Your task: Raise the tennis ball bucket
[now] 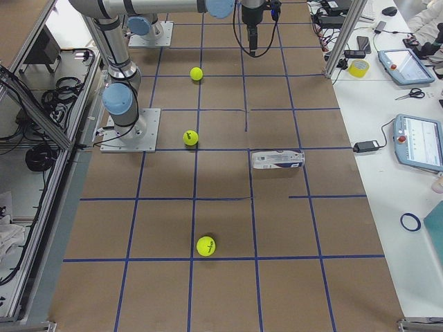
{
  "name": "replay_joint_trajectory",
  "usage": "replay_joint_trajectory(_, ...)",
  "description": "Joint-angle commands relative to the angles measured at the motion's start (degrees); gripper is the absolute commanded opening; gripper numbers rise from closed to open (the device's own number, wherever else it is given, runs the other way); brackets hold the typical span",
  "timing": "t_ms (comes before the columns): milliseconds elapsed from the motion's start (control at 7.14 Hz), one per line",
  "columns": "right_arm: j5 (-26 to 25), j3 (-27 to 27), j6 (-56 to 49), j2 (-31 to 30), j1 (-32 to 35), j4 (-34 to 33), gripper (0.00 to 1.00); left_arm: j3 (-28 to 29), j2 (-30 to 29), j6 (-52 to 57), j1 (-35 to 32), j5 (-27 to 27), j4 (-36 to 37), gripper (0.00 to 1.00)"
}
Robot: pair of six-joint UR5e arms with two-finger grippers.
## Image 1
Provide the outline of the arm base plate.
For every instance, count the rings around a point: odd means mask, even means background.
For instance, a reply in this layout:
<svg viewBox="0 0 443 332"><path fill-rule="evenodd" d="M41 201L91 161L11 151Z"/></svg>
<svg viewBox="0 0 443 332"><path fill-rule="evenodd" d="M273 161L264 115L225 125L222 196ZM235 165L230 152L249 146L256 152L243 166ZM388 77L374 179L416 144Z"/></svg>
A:
<svg viewBox="0 0 443 332"><path fill-rule="evenodd" d="M107 126L112 127L106 130L103 136L105 141L100 145L102 153L154 153L159 132L161 117L160 109L146 109L139 111L139 118L136 124L126 129L116 126L111 116L108 116Z"/></svg>
<svg viewBox="0 0 443 332"><path fill-rule="evenodd" d="M144 17L131 17L127 27L130 31L130 48L160 48L170 46L174 22L151 23Z"/></svg>

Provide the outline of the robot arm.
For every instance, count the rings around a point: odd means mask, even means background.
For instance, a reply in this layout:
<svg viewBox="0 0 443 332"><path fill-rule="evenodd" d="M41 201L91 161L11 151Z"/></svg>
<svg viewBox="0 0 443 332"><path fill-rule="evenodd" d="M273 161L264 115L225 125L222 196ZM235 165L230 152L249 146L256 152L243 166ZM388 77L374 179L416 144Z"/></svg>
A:
<svg viewBox="0 0 443 332"><path fill-rule="evenodd" d="M107 59L111 85L105 89L102 101L114 121L117 139L123 140L142 136L146 126L138 105L141 73L129 56L120 17L128 16L131 33L150 36L159 13L198 12L224 19L237 9L236 1L71 1L70 4L90 21L93 40Z"/></svg>
<svg viewBox="0 0 443 332"><path fill-rule="evenodd" d="M164 34L163 26L156 13L130 16L127 20L127 27L132 34L146 40L159 39Z"/></svg>

